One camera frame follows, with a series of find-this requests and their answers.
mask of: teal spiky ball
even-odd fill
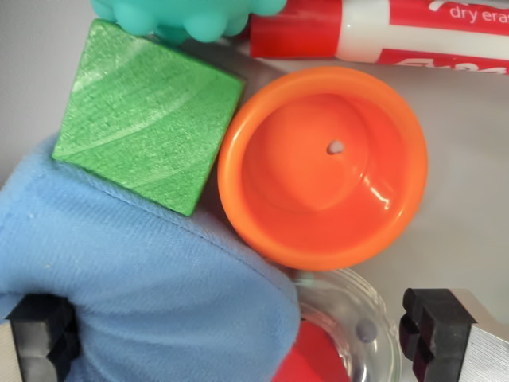
[[[91,0],[95,12],[128,33],[212,42],[244,29],[249,14],[278,13],[286,0]]]

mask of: small hole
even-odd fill
[[[341,141],[338,141],[337,139],[334,139],[327,146],[327,154],[329,155],[341,154],[343,150],[344,150],[343,143]]]

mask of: red object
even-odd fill
[[[341,0],[292,0],[273,17],[253,16],[253,57],[333,57],[341,30]]]
[[[331,337],[319,326],[302,322],[297,342],[273,382],[349,382]]]

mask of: red marker cap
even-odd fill
[[[288,0],[272,17],[251,21],[253,57],[334,57],[341,30],[342,0]]]

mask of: black rubber pad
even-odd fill
[[[457,382],[474,318],[448,289],[408,289],[403,307],[399,341],[419,382]]]
[[[80,352],[76,317],[66,298],[29,294],[7,317],[24,382],[63,382]]]

